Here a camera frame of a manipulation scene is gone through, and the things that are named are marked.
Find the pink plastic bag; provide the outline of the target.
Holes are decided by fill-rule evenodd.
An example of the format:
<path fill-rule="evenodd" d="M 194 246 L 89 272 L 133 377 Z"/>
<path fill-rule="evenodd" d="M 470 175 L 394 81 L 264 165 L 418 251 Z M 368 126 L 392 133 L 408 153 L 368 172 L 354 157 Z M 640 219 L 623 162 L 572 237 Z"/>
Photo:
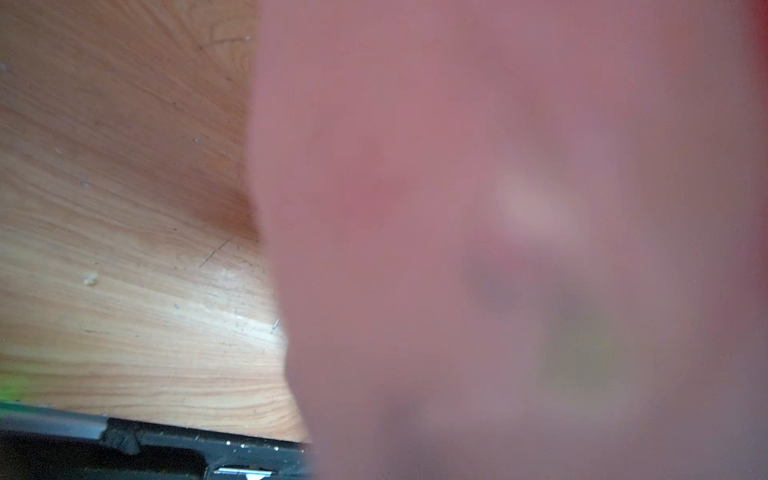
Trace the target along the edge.
<path fill-rule="evenodd" d="M 767 475 L 763 1 L 263 1 L 319 479 Z"/>

